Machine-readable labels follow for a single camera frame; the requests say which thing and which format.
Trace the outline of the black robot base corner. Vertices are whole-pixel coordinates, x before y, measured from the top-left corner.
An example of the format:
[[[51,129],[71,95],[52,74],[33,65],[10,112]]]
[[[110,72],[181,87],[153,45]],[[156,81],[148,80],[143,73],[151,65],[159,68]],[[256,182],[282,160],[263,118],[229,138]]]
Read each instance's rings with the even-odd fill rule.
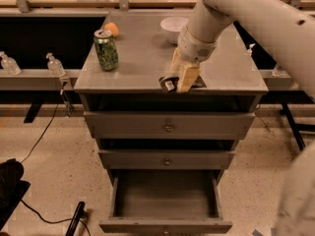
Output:
[[[0,164],[0,229],[24,197],[31,183],[22,179],[24,166],[15,158]]]

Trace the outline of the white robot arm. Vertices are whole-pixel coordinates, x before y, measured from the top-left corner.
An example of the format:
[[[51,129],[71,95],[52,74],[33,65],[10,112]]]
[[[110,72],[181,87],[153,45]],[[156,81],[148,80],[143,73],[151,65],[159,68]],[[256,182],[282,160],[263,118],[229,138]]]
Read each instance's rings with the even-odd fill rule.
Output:
[[[221,32],[239,22],[290,74],[309,97],[315,96],[315,20],[280,0],[198,0],[179,35],[170,70],[186,92],[209,59]],[[275,236],[315,236],[315,143],[287,171]]]

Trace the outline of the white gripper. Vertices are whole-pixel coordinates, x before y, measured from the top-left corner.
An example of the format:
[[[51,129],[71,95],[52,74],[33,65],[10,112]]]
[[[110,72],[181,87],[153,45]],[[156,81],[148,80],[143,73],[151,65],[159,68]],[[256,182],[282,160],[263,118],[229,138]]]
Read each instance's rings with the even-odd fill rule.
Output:
[[[204,62],[210,58],[216,47],[216,42],[200,41],[189,32],[187,26],[182,28],[169,68],[172,77],[179,75],[177,92],[187,92],[201,72],[197,65],[183,65],[181,68],[181,58],[190,62]]]

